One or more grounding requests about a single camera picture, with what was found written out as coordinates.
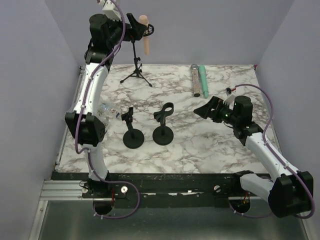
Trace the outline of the rhinestone microphone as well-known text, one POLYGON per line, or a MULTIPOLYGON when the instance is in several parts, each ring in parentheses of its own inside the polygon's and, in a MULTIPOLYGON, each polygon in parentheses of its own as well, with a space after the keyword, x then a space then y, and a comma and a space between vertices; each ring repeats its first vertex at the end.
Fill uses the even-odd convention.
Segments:
POLYGON ((199 80, 199 67, 196 64, 192 64, 190 66, 191 72, 191 80, 192 80, 192 87, 193 87, 193 96, 199 97, 201 95, 201 87, 200 87, 200 80, 199 80))

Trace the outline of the green microphone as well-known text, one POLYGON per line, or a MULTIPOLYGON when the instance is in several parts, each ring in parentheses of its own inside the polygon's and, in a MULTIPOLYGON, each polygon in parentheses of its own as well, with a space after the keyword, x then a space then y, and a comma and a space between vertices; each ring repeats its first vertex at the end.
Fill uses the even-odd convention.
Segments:
POLYGON ((198 72, 199 72, 200 79, 201 79, 203 96, 204 96, 205 99, 207 99, 209 97, 209 89, 208 89, 207 72, 206 72, 205 66, 204 65, 199 65, 198 66, 198 72))

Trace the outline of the black round-base stand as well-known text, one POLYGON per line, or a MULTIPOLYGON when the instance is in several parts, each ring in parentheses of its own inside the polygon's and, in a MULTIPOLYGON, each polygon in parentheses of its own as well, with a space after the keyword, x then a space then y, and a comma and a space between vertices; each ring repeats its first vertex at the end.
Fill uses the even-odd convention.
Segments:
POLYGON ((172 102, 165 103, 160 111, 153 113, 154 119, 160 123, 160 126, 154 129, 152 138, 153 141, 160 146, 166 146, 174 139, 172 129, 166 126, 166 117, 171 116, 173 113, 174 104, 172 102))
POLYGON ((141 130, 133 128, 133 107, 129 107, 128 112, 121 115, 121 120, 126 123, 128 130, 123 135, 123 143, 129 149, 137 149, 145 141, 144 134, 141 130))

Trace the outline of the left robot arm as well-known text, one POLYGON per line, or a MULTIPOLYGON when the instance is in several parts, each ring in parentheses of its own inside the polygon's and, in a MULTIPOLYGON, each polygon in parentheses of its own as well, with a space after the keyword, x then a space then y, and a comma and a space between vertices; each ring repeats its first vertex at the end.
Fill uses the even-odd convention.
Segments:
POLYGON ((132 13, 126 16, 128 22, 112 20, 101 13, 89 18, 91 37, 84 54, 83 87, 77 102, 64 117, 74 138, 76 153, 86 152, 88 177, 97 181, 93 191, 101 198, 107 197, 111 191, 111 185, 104 181, 109 173, 102 153, 106 128, 97 116, 102 87, 122 42, 139 41, 147 30, 147 26, 139 23, 132 13))

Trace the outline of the black tripod microphone stand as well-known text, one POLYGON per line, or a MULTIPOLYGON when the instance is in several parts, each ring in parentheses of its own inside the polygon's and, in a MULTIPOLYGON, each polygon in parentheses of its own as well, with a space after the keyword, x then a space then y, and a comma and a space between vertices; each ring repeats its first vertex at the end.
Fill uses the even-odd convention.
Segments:
MULTIPOLYGON (((151 36, 153 33, 154 33, 155 29, 154 29, 154 26, 152 24, 148 24, 147 25, 147 29, 146 29, 146 33, 144 33, 143 37, 149 37, 151 36)), ((134 66, 135 66, 135 69, 134 71, 128 75, 126 78, 122 79, 120 81, 120 84, 123 84, 127 79, 129 78, 137 78, 137 79, 143 79, 145 80, 148 85, 152 88, 153 85, 142 75, 142 64, 138 65, 138 63, 141 61, 141 58, 137 56, 137 53, 136 53, 136 40, 131 40, 130 41, 132 43, 132 49, 133 49, 133 60, 134 60, 134 66)))

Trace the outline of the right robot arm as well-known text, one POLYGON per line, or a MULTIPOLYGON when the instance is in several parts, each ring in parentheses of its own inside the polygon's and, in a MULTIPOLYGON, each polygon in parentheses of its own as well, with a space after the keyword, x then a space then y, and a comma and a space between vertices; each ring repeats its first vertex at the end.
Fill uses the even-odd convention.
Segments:
POLYGON ((234 97, 233 108, 230 108, 221 98, 213 96, 193 112, 214 123, 231 125, 234 136, 258 158, 271 178, 266 180, 253 172, 243 171, 230 183, 234 195, 255 194, 268 203, 278 218, 305 212, 314 214, 312 175, 299 171, 270 144, 263 129, 253 121, 253 104, 249 97, 234 97))

